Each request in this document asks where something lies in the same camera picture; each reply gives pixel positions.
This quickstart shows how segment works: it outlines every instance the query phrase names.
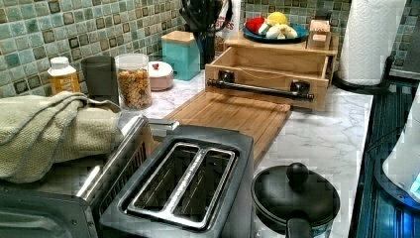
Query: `ceramic canister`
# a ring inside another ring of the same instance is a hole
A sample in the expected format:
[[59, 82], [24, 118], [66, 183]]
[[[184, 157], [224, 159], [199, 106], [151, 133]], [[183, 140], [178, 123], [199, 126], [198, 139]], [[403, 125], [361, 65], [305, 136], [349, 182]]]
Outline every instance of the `ceramic canister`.
[[170, 64], [163, 61], [150, 61], [149, 69], [152, 91], [161, 91], [172, 87], [173, 70]]

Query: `yellow fruit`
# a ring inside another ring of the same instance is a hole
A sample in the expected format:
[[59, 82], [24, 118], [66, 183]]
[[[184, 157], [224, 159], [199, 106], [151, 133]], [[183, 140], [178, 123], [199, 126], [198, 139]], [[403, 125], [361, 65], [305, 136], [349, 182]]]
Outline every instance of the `yellow fruit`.
[[275, 21], [278, 24], [288, 24], [286, 16], [280, 12], [273, 12], [267, 17], [269, 20]]

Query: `marble countertop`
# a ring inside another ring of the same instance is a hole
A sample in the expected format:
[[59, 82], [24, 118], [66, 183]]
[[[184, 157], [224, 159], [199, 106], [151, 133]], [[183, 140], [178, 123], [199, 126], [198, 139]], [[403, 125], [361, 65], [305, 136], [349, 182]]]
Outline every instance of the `marble countertop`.
[[[149, 118], [163, 118], [204, 89], [204, 71], [190, 81], [175, 80], [171, 89], [153, 92], [153, 105], [142, 111]], [[331, 86], [326, 110], [293, 110], [272, 142], [255, 175], [273, 166], [300, 162], [324, 176], [341, 198], [330, 237], [348, 237], [362, 163], [372, 96]], [[284, 237], [257, 218], [255, 237]]]

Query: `wooden cutting board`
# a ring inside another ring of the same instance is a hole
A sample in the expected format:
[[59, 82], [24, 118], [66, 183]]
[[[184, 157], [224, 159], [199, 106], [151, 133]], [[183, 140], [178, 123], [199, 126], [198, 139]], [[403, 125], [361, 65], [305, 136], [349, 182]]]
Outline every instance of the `wooden cutting board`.
[[254, 138], [257, 163], [284, 125], [290, 106], [204, 90], [165, 117], [181, 125], [237, 130]]

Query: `metal handle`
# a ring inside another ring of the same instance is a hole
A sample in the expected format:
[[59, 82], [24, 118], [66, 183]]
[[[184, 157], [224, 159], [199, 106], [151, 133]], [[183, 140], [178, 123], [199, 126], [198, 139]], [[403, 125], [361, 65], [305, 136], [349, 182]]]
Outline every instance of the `metal handle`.
[[222, 89], [236, 89], [270, 96], [287, 97], [302, 101], [313, 101], [315, 97], [314, 94], [309, 93], [310, 84], [305, 81], [293, 81], [290, 84], [290, 91], [286, 91], [235, 83], [234, 74], [230, 71], [219, 71], [219, 79], [209, 79], [207, 85], [216, 86], [217, 88]]

